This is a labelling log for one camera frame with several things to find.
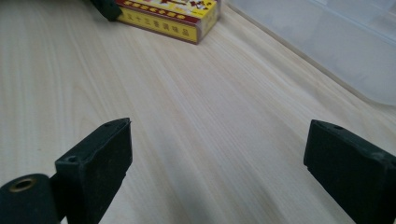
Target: box label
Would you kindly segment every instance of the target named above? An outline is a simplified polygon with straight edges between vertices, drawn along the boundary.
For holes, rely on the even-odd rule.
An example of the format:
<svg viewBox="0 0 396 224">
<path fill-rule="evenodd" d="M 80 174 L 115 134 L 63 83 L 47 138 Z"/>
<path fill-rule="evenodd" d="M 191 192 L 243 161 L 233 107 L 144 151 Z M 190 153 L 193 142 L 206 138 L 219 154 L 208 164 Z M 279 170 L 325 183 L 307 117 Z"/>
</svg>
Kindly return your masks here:
<svg viewBox="0 0 396 224">
<path fill-rule="evenodd" d="M 167 9 L 176 13 L 193 16 L 201 19 L 216 2 L 212 0 L 134 0 L 136 3 L 148 4 L 151 6 Z"/>
<path fill-rule="evenodd" d="M 193 42 L 197 41 L 197 31 L 193 26 L 165 20 L 160 17 L 137 12 L 124 7 L 122 7 L 121 10 L 122 14 L 119 16 L 119 21 L 124 21 L 136 26 L 141 26 L 146 29 Z"/>
</svg>

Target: white plastic surface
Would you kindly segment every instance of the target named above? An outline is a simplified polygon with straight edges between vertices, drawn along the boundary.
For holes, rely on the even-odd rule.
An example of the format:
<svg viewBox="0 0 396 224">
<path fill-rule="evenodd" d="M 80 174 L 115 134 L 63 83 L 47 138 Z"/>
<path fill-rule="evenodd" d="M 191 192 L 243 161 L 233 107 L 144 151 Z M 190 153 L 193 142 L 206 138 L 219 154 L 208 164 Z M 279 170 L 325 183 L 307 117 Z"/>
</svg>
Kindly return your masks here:
<svg viewBox="0 0 396 224">
<path fill-rule="evenodd" d="M 229 0 L 366 98 L 396 105 L 396 0 Z"/>
</svg>

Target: screw hole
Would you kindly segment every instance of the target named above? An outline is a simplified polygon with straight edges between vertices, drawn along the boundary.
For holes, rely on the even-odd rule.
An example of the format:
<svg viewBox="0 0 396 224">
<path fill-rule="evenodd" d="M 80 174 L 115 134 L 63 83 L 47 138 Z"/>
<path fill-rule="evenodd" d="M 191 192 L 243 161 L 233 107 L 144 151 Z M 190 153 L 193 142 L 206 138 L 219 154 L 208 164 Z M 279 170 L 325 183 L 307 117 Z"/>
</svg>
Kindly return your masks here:
<svg viewBox="0 0 396 224">
<path fill-rule="evenodd" d="M 344 128 L 342 128 L 342 127 L 340 127 L 340 126 L 337 126 L 337 125 L 334 125 L 334 129 L 337 129 L 337 130 L 344 130 Z"/>
<path fill-rule="evenodd" d="M 35 179 L 34 178 L 24 178 L 15 184 L 13 184 L 10 188 L 9 191 L 13 193 L 18 193 L 24 190 L 27 190 L 31 188 L 35 184 Z"/>
<path fill-rule="evenodd" d="M 77 156 L 67 157 L 66 160 L 70 161 L 70 162 L 76 162 L 77 161 Z"/>
</svg>

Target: wooden table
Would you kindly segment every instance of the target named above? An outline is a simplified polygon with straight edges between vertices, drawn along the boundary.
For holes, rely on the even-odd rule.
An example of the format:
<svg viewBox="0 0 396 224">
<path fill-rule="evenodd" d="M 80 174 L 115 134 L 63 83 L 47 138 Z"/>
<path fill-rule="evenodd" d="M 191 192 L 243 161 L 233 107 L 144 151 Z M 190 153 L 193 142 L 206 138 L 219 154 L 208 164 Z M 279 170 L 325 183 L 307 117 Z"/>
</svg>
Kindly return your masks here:
<svg viewBox="0 0 396 224">
<path fill-rule="evenodd" d="M 101 223 L 353 223 L 303 165 L 311 119 L 396 154 L 396 108 L 363 101 L 223 4 L 194 46 L 88 1 L 0 2 L 0 185 L 55 173 L 129 117 L 134 162 Z"/>
</svg>

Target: cardboard box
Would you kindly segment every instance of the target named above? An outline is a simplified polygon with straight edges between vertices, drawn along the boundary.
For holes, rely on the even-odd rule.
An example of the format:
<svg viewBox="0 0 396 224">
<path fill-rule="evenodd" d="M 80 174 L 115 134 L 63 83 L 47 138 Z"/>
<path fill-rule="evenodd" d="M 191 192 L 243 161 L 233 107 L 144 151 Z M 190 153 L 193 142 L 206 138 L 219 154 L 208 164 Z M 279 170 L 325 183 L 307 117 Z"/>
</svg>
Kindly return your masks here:
<svg viewBox="0 0 396 224">
<path fill-rule="evenodd" d="M 116 0 L 118 21 L 198 44 L 219 18 L 219 1 Z"/>
</svg>

